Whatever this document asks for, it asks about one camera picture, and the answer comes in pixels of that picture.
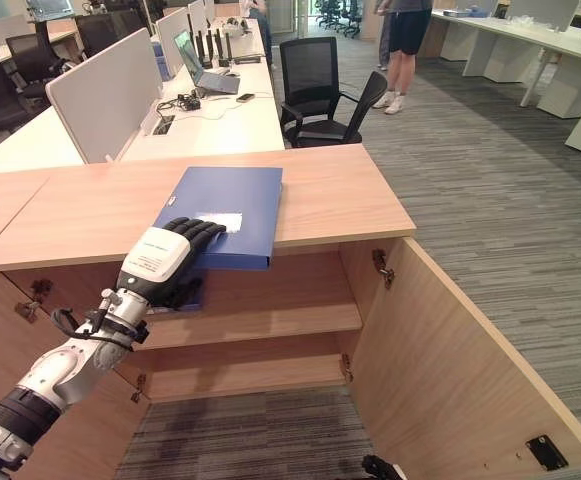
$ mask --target person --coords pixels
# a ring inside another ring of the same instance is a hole
[[[378,13],[383,0],[377,0],[374,8],[374,13]],[[381,38],[379,39],[379,64],[382,72],[388,70],[388,62],[390,61],[390,19],[389,15],[383,15],[383,25],[381,26]]]
[[[373,107],[393,115],[403,109],[414,79],[415,56],[430,23],[432,0],[383,0],[377,13],[385,15],[389,10],[394,13],[390,14],[388,90]]]
[[[270,24],[266,14],[268,13],[268,6],[266,0],[240,0],[241,16],[254,18],[259,24],[259,32],[261,33],[261,40],[263,41],[263,49],[266,53],[266,62],[268,68],[274,70],[274,63],[272,63],[272,35],[270,33]]]

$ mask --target black shorts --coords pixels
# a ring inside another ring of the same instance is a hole
[[[428,29],[432,10],[393,13],[390,20],[390,51],[401,50],[407,55],[419,51]]]

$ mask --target white sneaker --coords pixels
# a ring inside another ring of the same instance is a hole
[[[398,97],[395,97],[390,106],[386,108],[385,112],[383,113],[385,113],[386,115],[394,115],[395,113],[398,113],[401,110],[403,110],[403,97],[399,95]]]
[[[390,90],[386,91],[383,96],[375,103],[372,108],[385,108],[392,105],[395,98],[397,97],[397,92],[391,92]]]

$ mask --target wooden cabinet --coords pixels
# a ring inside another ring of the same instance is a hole
[[[148,317],[130,379],[149,376],[153,403],[348,382],[377,453],[414,480],[530,478],[543,470],[525,443],[542,435],[581,465],[581,424],[412,238],[321,249],[209,272],[201,311]],[[7,277],[87,307],[118,267]]]
[[[14,312],[26,302],[19,289],[0,274],[0,400],[45,351],[65,341],[44,312],[28,323]],[[112,478],[148,401],[130,401],[135,389],[111,373],[86,400],[71,408],[42,438],[17,479]]]
[[[98,306],[191,163],[60,169],[2,219],[0,397],[63,341],[43,310]],[[534,478],[526,442],[542,436],[581,465],[581,424],[410,238],[362,146],[194,164],[283,167],[275,253],[266,272],[209,272],[201,311],[147,317],[151,335],[117,371],[145,374],[150,402],[347,383],[377,453],[410,480]],[[13,306],[42,279],[52,291],[28,324]],[[22,475],[112,478],[148,402],[131,403],[120,376],[68,412]]]

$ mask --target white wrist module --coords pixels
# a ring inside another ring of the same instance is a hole
[[[121,270],[150,282],[168,280],[190,253],[190,242],[178,233],[150,227],[132,247]]]

